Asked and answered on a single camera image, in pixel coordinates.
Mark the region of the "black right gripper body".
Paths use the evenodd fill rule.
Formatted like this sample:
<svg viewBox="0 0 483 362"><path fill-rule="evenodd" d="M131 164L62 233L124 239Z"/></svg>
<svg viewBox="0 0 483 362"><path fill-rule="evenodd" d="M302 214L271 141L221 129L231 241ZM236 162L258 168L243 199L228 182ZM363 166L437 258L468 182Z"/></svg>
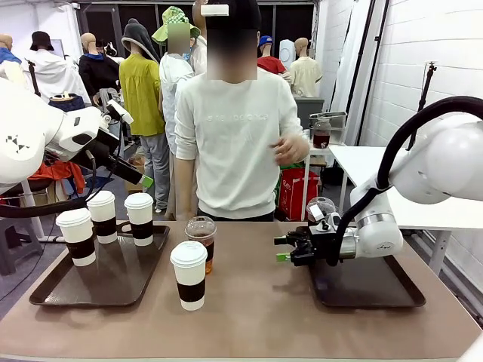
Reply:
<svg viewBox="0 0 483 362"><path fill-rule="evenodd" d="M316 227L309 227L309 237L316 259L324 259L328 265L339 262L340 240L333 228L319 231Z"/></svg>

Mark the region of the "clear plastic iced drink cup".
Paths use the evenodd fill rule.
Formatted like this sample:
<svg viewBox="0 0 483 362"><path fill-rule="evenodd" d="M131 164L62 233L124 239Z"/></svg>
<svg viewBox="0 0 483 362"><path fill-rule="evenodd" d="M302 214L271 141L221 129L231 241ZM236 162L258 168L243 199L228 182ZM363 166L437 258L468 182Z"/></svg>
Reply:
<svg viewBox="0 0 483 362"><path fill-rule="evenodd" d="M185 235L191 241L198 241L205 246L208 256L205 263L205 274L212 271L214 257L214 243L217 227L215 222L208 216L196 216L186 224Z"/></svg>
<svg viewBox="0 0 483 362"><path fill-rule="evenodd" d="M325 197L316 197L310 200L306 206L307 219L317 225L328 215L337 211L334 202Z"/></svg>

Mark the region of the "white paper cup black sleeve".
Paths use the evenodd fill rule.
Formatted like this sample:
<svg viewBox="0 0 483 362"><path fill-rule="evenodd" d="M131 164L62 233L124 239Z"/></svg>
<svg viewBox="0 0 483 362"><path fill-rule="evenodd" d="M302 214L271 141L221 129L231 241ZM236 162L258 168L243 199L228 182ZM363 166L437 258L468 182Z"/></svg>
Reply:
<svg viewBox="0 0 483 362"><path fill-rule="evenodd" d="M170 255L180 304L186 311L199 310L205 303L207 249L197 241L178 244Z"/></svg>
<svg viewBox="0 0 483 362"><path fill-rule="evenodd" d="M96 259L93 223L87 208L62 212L56 220L66 242L72 262L84 267Z"/></svg>
<svg viewBox="0 0 483 362"><path fill-rule="evenodd" d="M145 247L153 242L153 199L146 193L134 193L126 197L124 206L138 247Z"/></svg>
<svg viewBox="0 0 483 362"><path fill-rule="evenodd" d="M101 244L118 240L115 214L115 196L111 191L99 191L87 202L94 226L94 233Z"/></svg>

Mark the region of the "person's right forearm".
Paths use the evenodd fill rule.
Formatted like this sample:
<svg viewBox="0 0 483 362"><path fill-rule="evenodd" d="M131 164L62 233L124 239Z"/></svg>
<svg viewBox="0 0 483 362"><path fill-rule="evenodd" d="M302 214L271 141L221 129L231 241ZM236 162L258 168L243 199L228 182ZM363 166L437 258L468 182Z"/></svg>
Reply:
<svg viewBox="0 0 483 362"><path fill-rule="evenodd" d="M176 212L178 221L188 221L197 214L195 161L175 159Z"/></svg>

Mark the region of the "orange cloth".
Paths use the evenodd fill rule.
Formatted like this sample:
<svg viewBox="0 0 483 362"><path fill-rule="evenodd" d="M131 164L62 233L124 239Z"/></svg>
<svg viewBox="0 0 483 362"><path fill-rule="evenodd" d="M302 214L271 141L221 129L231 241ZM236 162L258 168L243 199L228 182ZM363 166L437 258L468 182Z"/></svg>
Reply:
<svg viewBox="0 0 483 362"><path fill-rule="evenodd" d="M29 180L35 179L52 179L54 181L73 179L78 194L82 194L85 189L85 179L81 168L71 161L55 161L52 165L46 165L43 162L40 168L29 177Z"/></svg>

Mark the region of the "mannequin grey hood yellow blouse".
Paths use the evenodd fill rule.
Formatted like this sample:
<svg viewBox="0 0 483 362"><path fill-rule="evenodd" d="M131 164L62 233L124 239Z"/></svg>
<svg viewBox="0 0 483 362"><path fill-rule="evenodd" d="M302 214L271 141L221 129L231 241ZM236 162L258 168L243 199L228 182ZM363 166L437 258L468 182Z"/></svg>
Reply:
<svg viewBox="0 0 483 362"><path fill-rule="evenodd" d="M124 105L134 120L131 133L140 138L143 147L145 173L154 180L144 192L153 197L154 211L161 213L168 206L170 152L160 110L160 59L147 29L134 18L125 26L122 44L130 52L119 66Z"/></svg>

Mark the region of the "mannequin black sweater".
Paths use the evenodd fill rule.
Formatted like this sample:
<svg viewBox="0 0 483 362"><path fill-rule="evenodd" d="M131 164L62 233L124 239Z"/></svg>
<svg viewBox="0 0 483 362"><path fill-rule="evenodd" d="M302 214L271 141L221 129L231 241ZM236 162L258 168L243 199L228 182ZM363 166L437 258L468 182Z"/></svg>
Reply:
<svg viewBox="0 0 483 362"><path fill-rule="evenodd" d="M93 104L99 106L100 89L121 89L118 80L119 64L97 50L94 34L86 32L80 39L85 53L79 59L79 75Z"/></svg>

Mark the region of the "figure green hat white jacket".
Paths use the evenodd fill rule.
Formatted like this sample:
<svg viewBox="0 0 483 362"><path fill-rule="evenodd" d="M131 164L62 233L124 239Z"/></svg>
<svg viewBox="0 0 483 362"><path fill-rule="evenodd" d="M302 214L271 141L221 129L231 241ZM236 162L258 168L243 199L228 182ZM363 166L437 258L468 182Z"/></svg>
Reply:
<svg viewBox="0 0 483 362"><path fill-rule="evenodd" d="M202 31L193 26L183 10L176 6L170 6L163 12L162 26L152 35L152 40L165 46L159 65L162 114L170 149L170 191L165 217L168 220L175 220L177 194L174 158L177 152L175 140L177 101L179 90L186 82L206 71L207 41Z"/></svg>

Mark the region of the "glass jar dark liquid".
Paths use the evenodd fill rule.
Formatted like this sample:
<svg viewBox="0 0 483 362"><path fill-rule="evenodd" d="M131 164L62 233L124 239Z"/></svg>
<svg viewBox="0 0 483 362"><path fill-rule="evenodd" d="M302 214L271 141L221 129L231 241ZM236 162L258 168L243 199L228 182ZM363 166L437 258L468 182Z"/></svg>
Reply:
<svg viewBox="0 0 483 362"><path fill-rule="evenodd" d="M313 125L313 145L318 149L328 147L331 136L331 124L326 118L317 119Z"/></svg>

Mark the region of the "person in white sweatshirt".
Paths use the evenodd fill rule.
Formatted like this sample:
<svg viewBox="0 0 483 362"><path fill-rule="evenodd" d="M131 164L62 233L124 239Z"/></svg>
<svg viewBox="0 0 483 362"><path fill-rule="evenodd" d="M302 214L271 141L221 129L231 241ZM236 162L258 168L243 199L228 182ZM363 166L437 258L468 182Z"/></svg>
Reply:
<svg viewBox="0 0 483 362"><path fill-rule="evenodd" d="M195 161L196 215L271 222L280 166L270 147L302 136L289 84L257 66L257 0L228 4L228 17L204 17L207 70L185 84L175 114L175 159Z"/></svg>

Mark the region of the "grey plastic stool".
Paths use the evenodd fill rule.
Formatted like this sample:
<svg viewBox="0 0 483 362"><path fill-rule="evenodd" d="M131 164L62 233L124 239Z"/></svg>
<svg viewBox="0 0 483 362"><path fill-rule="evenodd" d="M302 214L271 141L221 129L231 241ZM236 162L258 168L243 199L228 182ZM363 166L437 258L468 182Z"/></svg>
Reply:
<svg viewBox="0 0 483 362"><path fill-rule="evenodd" d="M0 218L0 275L16 272L16 262L30 254L42 253L30 219Z"/></svg>

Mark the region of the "grey bin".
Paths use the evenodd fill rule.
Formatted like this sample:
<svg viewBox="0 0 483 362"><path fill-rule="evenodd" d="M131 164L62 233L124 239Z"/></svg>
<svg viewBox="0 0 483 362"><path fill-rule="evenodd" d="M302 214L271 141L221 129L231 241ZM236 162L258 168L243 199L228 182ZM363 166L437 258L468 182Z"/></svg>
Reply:
<svg viewBox="0 0 483 362"><path fill-rule="evenodd" d="M308 129L310 125L309 116L321 113L325 100L317 97L295 97L297 104L297 116L303 129Z"/></svg>

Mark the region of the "mannequin blue scarf cream jacket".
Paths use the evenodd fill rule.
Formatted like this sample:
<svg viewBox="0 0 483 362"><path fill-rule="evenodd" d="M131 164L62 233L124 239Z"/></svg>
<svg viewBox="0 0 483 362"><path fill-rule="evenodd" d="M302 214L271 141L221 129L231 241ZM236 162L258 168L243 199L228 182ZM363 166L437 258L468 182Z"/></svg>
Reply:
<svg viewBox="0 0 483 362"><path fill-rule="evenodd" d="M13 39L9 34L0 33L0 78L22 87L27 86L22 61L11 52Z"/></svg>

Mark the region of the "mannequin cream shirt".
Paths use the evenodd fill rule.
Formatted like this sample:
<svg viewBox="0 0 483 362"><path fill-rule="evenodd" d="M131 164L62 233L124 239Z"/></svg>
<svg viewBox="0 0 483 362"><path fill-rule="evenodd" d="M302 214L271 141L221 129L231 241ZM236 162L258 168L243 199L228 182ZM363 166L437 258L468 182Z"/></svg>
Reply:
<svg viewBox="0 0 483 362"><path fill-rule="evenodd" d="M315 98L317 83L322 78L320 65L308 55L309 40L298 38L294 42L298 58L290 66L291 90L295 97Z"/></svg>

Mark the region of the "white oval appliance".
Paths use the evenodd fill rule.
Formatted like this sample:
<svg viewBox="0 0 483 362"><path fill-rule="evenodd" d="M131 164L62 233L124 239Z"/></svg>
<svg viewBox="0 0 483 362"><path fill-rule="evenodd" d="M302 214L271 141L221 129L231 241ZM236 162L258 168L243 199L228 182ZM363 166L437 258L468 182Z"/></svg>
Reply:
<svg viewBox="0 0 483 362"><path fill-rule="evenodd" d="M296 59L296 49L294 42L289 39L281 40L279 43L279 59L286 69L290 69L291 64Z"/></svg>

